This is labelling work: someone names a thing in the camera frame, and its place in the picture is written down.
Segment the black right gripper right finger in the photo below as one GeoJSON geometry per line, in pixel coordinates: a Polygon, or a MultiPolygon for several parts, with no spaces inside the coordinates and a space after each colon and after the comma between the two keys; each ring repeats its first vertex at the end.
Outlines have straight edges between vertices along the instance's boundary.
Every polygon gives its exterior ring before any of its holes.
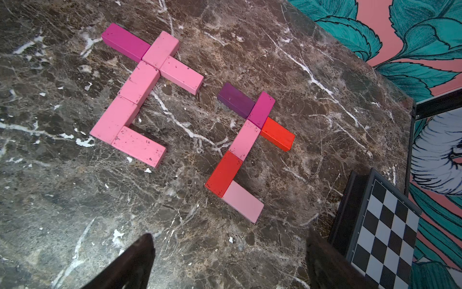
{"type": "Polygon", "coordinates": [[[376,289],[326,239],[309,228],[306,264],[312,289],[376,289]]]}

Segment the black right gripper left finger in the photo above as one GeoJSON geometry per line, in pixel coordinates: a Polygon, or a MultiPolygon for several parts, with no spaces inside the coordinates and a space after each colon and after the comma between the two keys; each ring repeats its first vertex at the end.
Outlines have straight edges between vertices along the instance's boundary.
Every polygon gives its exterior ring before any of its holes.
{"type": "Polygon", "coordinates": [[[151,234],[146,233],[84,286],[85,289],[145,289],[155,260],[151,234]]]}

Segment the pink row block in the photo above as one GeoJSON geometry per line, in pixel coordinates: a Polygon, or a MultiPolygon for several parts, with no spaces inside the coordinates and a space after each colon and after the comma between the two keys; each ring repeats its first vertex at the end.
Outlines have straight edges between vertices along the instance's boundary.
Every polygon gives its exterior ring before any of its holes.
{"type": "Polygon", "coordinates": [[[232,181],[226,190],[223,201],[237,210],[251,223],[256,223],[264,204],[237,182],[232,181]]]}
{"type": "Polygon", "coordinates": [[[116,149],[157,168],[167,151],[166,147],[124,126],[112,144],[116,149]]]}
{"type": "Polygon", "coordinates": [[[112,144],[124,126],[129,126],[140,108],[122,96],[117,96],[90,131],[90,135],[112,144]]]}
{"type": "Polygon", "coordinates": [[[118,95],[140,107],[153,90],[160,76],[159,70],[144,61],[140,61],[125,84],[122,85],[118,95]]]}

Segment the red row block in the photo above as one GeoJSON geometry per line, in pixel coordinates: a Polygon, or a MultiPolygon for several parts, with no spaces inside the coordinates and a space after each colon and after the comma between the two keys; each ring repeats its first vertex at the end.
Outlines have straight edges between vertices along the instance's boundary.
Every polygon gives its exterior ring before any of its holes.
{"type": "Polygon", "coordinates": [[[227,151],[207,180],[205,187],[222,198],[242,164],[243,161],[240,158],[227,151]]]}

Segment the magenta block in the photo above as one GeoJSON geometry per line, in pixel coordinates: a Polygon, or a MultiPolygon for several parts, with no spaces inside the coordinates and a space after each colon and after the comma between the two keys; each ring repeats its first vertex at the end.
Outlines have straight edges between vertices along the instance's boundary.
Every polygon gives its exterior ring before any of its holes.
{"type": "Polygon", "coordinates": [[[275,102],[272,96],[262,92],[247,119],[259,129],[262,129],[275,102]]]}
{"type": "Polygon", "coordinates": [[[131,60],[139,63],[150,45],[117,24],[111,24],[103,33],[102,40],[131,60]]]}

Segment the purple block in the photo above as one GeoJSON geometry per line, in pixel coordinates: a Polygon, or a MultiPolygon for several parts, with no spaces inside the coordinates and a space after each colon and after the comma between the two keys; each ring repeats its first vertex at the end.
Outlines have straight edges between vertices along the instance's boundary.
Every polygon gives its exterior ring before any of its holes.
{"type": "Polygon", "coordinates": [[[217,99],[240,117],[248,118],[255,102],[230,83],[225,83],[218,93],[217,99]]]}

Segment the pink block top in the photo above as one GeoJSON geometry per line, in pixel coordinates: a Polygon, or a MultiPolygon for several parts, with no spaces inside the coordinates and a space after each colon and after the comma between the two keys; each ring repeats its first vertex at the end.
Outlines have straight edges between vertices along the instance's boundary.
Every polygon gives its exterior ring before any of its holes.
{"type": "Polygon", "coordinates": [[[174,57],[168,56],[160,68],[161,75],[181,88],[197,95],[204,76],[184,65],[174,57]]]}

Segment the checkerboard calibration plate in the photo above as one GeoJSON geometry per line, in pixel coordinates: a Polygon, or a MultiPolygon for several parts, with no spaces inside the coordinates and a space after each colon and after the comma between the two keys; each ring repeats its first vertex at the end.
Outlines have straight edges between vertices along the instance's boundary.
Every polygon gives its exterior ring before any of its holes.
{"type": "Polygon", "coordinates": [[[328,242],[373,289],[407,289],[421,213],[377,170],[351,172],[328,242]]]}

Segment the black right corner frame post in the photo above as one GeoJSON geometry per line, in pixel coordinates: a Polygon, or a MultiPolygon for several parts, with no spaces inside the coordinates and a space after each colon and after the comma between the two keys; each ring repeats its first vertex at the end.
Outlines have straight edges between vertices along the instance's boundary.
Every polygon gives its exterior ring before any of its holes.
{"type": "Polygon", "coordinates": [[[409,165],[409,179],[421,189],[462,194],[460,89],[417,104],[409,165]]]}

